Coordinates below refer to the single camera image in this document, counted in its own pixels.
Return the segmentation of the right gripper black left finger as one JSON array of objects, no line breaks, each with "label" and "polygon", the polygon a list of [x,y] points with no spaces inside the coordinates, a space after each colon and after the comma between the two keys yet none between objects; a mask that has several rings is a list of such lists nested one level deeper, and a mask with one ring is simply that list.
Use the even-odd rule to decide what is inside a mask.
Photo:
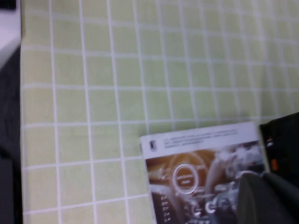
[{"label": "right gripper black left finger", "polygon": [[297,224],[262,176],[243,174],[237,202],[239,224]]}]

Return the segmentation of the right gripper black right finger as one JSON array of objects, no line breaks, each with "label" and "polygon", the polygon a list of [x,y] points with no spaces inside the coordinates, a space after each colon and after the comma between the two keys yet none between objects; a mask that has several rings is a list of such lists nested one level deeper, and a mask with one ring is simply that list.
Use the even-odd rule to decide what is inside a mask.
[{"label": "right gripper black right finger", "polygon": [[299,220],[299,179],[284,179],[274,173],[265,173],[263,179],[271,186],[290,215]]}]

